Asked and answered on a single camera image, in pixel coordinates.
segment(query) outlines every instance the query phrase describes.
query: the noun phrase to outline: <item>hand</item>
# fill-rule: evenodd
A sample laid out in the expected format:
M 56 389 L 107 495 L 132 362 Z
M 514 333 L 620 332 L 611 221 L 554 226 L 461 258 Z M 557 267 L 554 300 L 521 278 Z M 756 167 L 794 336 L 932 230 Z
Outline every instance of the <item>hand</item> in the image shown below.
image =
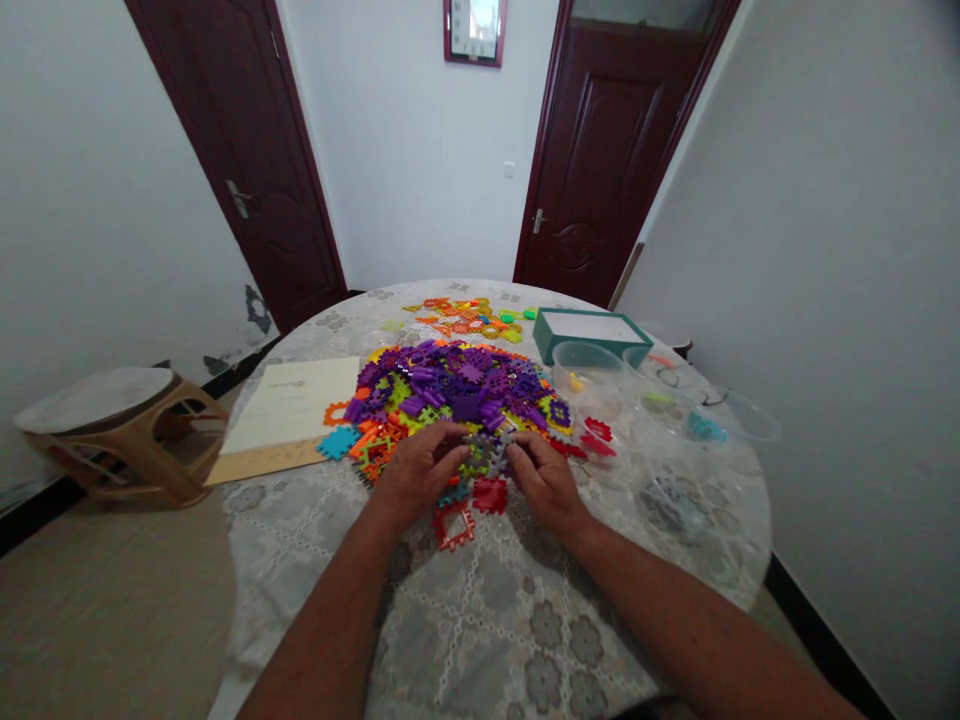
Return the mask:
M 462 425 L 436 422 L 397 445 L 368 503 L 397 537 L 430 511 L 459 472 L 470 454 L 460 438 L 469 434 Z
M 513 437 L 507 457 L 530 511 L 566 545 L 594 522 L 577 492 L 570 464 L 537 433 L 521 432 Z

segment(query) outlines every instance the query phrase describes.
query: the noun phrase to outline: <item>stool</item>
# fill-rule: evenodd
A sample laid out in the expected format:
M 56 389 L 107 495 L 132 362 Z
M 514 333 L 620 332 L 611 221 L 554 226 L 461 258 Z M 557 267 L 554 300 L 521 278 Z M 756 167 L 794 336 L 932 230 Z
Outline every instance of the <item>stool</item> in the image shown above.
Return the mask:
M 198 404 L 205 406 L 203 414 L 196 410 Z M 148 497 L 185 508 L 209 493 L 203 481 L 223 445 L 223 432 L 188 464 L 165 444 L 193 433 L 193 421 L 213 419 L 225 428 L 228 415 L 207 393 L 171 370 L 118 368 L 41 400 L 13 423 L 32 447 L 96 500 Z M 106 455 L 97 460 L 81 450 L 90 448 Z M 117 461 L 143 483 L 118 475 Z

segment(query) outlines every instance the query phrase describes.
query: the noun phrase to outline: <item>door frame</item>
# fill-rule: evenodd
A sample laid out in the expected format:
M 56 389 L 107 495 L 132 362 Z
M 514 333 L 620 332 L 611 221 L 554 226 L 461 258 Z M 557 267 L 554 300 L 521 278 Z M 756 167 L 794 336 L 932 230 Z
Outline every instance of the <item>door frame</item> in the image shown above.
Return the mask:
M 523 208 L 523 222 L 520 225 L 520 243 L 517 248 L 517 259 L 513 266 L 513 281 L 520 282 L 520 274 L 527 259 L 527 249 L 530 245 L 530 232 L 533 229 L 534 215 L 537 211 L 537 195 L 540 194 L 540 178 L 543 174 L 543 160 L 546 155 L 547 140 L 549 139 L 550 120 L 553 116 L 553 106 L 557 95 L 557 86 L 560 82 L 560 71 L 563 68 L 563 52 L 566 46 L 567 27 L 570 24 L 570 13 L 573 10 L 574 0 L 560 0 L 560 6 L 557 9 L 557 25 L 553 32 L 553 47 L 550 49 L 550 64 L 547 68 L 547 83 L 543 92 L 543 105 L 540 108 L 540 125 L 537 128 L 537 144 L 533 151 L 533 166 L 530 169 L 530 182 L 527 186 L 527 201 Z M 697 74 L 693 78 L 693 84 L 690 86 L 690 92 L 687 94 L 677 114 L 673 130 L 667 145 L 664 148 L 663 155 L 657 165 L 657 171 L 654 175 L 653 186 L 647 197 L 642 198 L 641 207 L 643 212 L 637 222 L 634 236 L 639 237 L 643 224 L 646 222 L 647 215 L 650 213 L 650 207 L 653 205 L 657 191 L 663 183 L 663 177 L 670 166 L 670 161 L 676 152 L 677 145 L 680 144 L 680 138 L 687 126 L 687 121 L 693 113 L 693 108 L 697 104 L 697 99 L 707 82 L 707 76 L 713 68 L 713 63 L 717 59 L 717 53 L 720 52 L 720 46 L 723 45 L 727 37 L 727 31 L 733 22 L 734 15 L 740 7 L 741 0 L 718 0 L 720 9 L 717 15 L 717 25 L 710 40 L 707 42 L 707 49 L 703 53 L 703 59 L 700 61 L 700 67 L 697 68 Z M 636 263 L 640 253 L 636 248 L 632 251 L 627 265 Z
M 277 9 L 276 0 L 262 0 L 262 3 L 264 9 L 267 11 L 267 22 L 270 25 L 270 32 L 273 35 L 273 40 L 276 46 L 278 55 L 277 59 L 280 62 L 280 74 L 283 76 L 283 82 L 288 89 L 287 94 L 290 97 L 290 109 L 293 112 L 293 119 L 297 128 L 297 138 L 299 139 L 303 147 L 304 154 L 306 155 L 305 160 L 310 175 L 310 184 L 313 188 L 314 199 L 316 200 L 317 206 L 320 209 L 320 222 L 323 224 L 323 230 L 329 238 L 330 253 L 333 257 L 337 280 L 339 281 L 340 287 L 343 290 L 344 297 L 346 297 L 347 283 L 344 280 L 343 267 L 340 264 L 340 253 L 337 250 L 336 238 L 333 236 L 333 226 L 330 224 L 330 216 L 327 213 L 327 203 L 323 197 L 323 186 L 320 184 L 320 173 L 317 170 L 316 155 L 314 155 L 313 146 L 310 144 L 310 134 L 307 131 L 307 124 L 304 120 L 303 108 L 300 105 L 300 91 L 297 89 L 297 83 L 293 73 L 293 66 L 290 63 L 290 54 L 287 51 L 287 40 L 283 34 L 283 22 L 280 19 L 280 12 Z M 226 183 L 220 181 L 221 179 L 216 172 L 217 168 L 212 158 L 208 157 L 206 153 L 203 152 L 203 137 L 200 134 L 200 131 L 190 122 L 190 115 L 187 112 L 187 105 L 177 92 L 176 78 L 173 76 L 170 66 L 164 59 L 163 53 L 160 50 L 160 46 L 157 43 L 156 38 L 154 38 L 153 34 L 150 32 L 150 25 L 143 13 L 140 11 L 137 1 L 124 0 L 124 4 L 127 6 L 127 10 L 130 13 L 130 16 L 133 18 L 133 24 L 140 33 L 140 38 L 143 40 L 143 44 L 147 48 L 147 53 L 150 55 L 150 59 L 153 61 L 153 66 L 156 68 L 157 74 L 160 76 L 160 80 L 163 83 L 163 87 L 167 91 L 167 96 L 170 98 L 170 102 L 173 103 L 173 109 L 176 110 L 177 116 L 180 118 L 180 124 L 183 125 L 183 129 L 187 133 L 187 138 L 190 140 L 190 144 L 193 146 L 193 152 L 200 161 L 200 166 L 203 168 L 204 174 L 207 176 L 207 182 L 210 183 L 210 189 L 213 190 L 213 195 L 220 204 L 220 209 L 223 211 L 223 216 L 226 218 L 227 224 L 230 226 L 230 230 L 233 233 L 233 237 L 237 241 L 237 247 L 240 249 L 240 252 L 243 253 L 244 260 L 247 262 L 247 266 L 250 267 L 250 260 L 243 252 L 243 244 L 240 242 L 242 220 L 237 215 L 237 208 L 233 201 L 233 197 L 230 195 Z M 256 280 L 256 275 L 253 273 L 252 267 L 250 267 L 250 272 L 254 275 L 254 280 Z M 282 328 L 277 325 L 277 329 L 280 330 L 282 335 L 286 335 L 293 328 Z

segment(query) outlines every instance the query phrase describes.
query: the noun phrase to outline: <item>dark red door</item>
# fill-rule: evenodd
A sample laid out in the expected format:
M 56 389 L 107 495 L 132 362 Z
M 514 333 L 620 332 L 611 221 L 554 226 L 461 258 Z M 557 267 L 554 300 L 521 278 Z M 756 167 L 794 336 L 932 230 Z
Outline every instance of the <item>dark red door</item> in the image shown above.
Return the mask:
M 515 279 L 606 306 L 697 74 L 703 33 L 571 18 Z
M 288 331 L 342 300 L 272 0 L 127 6 L 277 326 Z

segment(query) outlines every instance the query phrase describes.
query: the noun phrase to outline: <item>wooden ruler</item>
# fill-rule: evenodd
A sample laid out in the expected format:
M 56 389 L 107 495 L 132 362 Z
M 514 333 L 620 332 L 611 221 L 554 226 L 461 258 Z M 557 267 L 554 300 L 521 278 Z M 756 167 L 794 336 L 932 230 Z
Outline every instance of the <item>wooden ruler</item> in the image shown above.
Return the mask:
M 324 462 L 327 458 L 317 452 L 322 437 L 300 440 L 285 445 L 244 450 L 221 455 L 207 476 L 205 486 L 220 485 L 234 480 L 246 480 L 258 475 L 290 470 L 295 467 Z

